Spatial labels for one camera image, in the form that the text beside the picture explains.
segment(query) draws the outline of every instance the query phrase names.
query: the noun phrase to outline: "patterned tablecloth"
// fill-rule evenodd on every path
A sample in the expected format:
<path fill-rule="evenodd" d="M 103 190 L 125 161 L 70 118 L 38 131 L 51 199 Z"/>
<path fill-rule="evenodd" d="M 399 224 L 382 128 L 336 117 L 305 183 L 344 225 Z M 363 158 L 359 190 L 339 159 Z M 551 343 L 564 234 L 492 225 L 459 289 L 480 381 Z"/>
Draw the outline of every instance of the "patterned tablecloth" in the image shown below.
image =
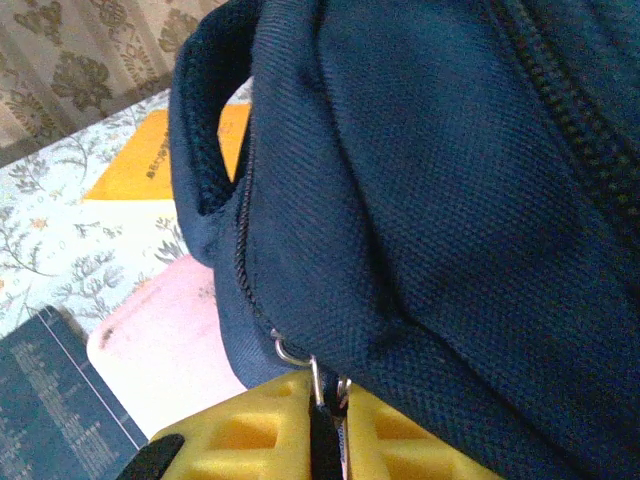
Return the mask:
<path fill-rule="evenodd" d="M 0 169 L 0 338 L 45 305 L 91 332 L 187 251 L 175 212 L 132 218 L 82 204 L 168 91 Z M 250 86 L 230 103 L 249 101 Z"/>

